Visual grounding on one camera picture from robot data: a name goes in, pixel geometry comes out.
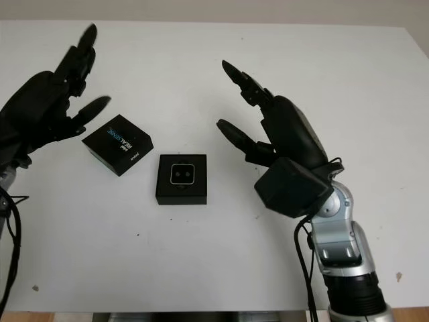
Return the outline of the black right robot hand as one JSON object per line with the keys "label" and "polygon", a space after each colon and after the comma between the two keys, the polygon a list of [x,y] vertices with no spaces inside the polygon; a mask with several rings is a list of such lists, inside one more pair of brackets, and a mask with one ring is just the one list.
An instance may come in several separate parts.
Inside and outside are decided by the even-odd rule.
{"label": "black right robot hand", "polygon": [[245,154],[246,162],[270,167],[278,158],[287,157],[309,170],[328,163],[318,136],[295,104],[286,97],[273,95],[226,60],[222,61],[222,67],[232,82],[239,86],[242,98],[250,106],[258,106],[263,115],[261,125],[268,143],[252,140],[224,119],[217,121],[221,133]]}

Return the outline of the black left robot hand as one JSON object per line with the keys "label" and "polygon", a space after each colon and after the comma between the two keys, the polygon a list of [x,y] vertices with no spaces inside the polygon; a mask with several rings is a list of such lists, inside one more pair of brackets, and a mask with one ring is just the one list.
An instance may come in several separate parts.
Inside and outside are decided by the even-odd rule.
{"label": "black left robot hand", "polygon": [[1,110],[1,165],[27,168],[29,155],[46,144],[79,136],[110,102],[101,96],[74,117],[67,114],[70,98],[86,88],[96,58],[97,27],[91,24],[77,45],[71,46],[55,71],[31,77]]}

